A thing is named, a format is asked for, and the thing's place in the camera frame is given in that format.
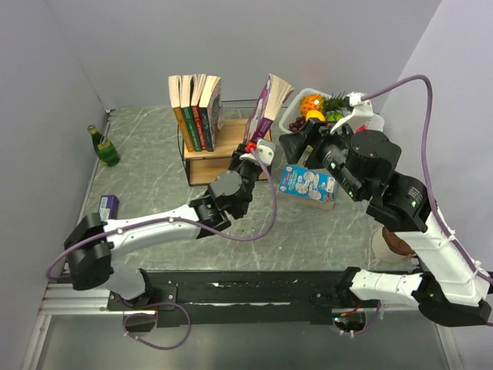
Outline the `purple 117-Storey Treehouse book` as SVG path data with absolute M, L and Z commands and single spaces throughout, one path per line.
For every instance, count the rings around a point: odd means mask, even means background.
M 294 91 L 291 84 L 280 77 L 269 74 L 257 103 L 247 120 L 243 142 L 256 142 L 263 139 L 277 118 L 280 108 Z

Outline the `red 13-Storey Treehouse book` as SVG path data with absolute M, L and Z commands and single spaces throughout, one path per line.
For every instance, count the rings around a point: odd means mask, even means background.
M 200 98 L 206 83 L 206 74 L 194 74 L 191 80 L 190 107 L 196 126 L 197 136 L 200 141 L 201 150 L 207 150 L 206 137 L 204 133 L 202 115 L 200 112 Z

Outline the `green 104-Storey Treehouse book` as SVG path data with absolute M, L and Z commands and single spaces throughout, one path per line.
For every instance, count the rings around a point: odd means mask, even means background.
M 180 107 L 182 109 L 183 117 L 185 119 L 186 127 L 188 129 L 189 137 L 192 143 L 192 149 L 189 149 L 189 151 L 200 152 L 203 148 L 201 146 L 200 138 L 196 129 L 195 119 L 193 117 L 193 111 L 191 107 L 191 96 L 193 92 L 194 79 L 194 75 L 182 76 L 180 86 Z

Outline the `orange Treehouse book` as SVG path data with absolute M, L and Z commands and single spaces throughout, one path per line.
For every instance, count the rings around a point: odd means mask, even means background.
M 188 151 L 193 152 L 194 151 L 193 141 L 192 141 L 192 138 L 189 134 L 188 126 L 186 124 L 185 117 L 183 115 L 183 111 L 181 108 L 181 102 L 180 102 L 181 88 L 180 88 L 180 86 L 181 86 L 181 76 L 174 75 L 174 76 L 168 77 L 170 105 L 171 105 L 171 108 L 172 108 L 174 115 L 176 117 L 179 131 L 182 134 L 184 146 L 185 146 L 185 148 L 188 149 Z

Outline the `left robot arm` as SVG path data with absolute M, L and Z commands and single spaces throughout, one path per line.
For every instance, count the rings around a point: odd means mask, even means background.
M 134 251 L 171 241 L 222 234 L 231 220 L 247 214 L 260 174 L 272 163 L 275 146 L 267 140 L 240 144 L 228 170 L 202 196 L 174 210 L 127 220 L 82 218 L 65 240 L 70 280 L 76 291 L 104 287 L 136 310 L 153 299 L 146 273 L 119 263 Z

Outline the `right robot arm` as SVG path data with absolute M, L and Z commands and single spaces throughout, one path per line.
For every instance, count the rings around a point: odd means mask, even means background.
M 491 283 L 481 269 L 454 246 L 441 229 L 427 187 L 395 170 L 401 148 L 381 131 L 354 133 L 348 125 L 332 133 L 325 122 L 309 119 L 297 133 L 280 136 L 289 164 L 312 151 L 308 170 L 325 169 L 354 202 L 366 200 L 366 213 L 402 239 L 425 271 L 390 274 L 349 267 L 337 286 L 338 301 L 353 307 L 359 301 L 379 301 L 416 308 L 445 327 L 490 325 L 492 308 L 486 301 Z

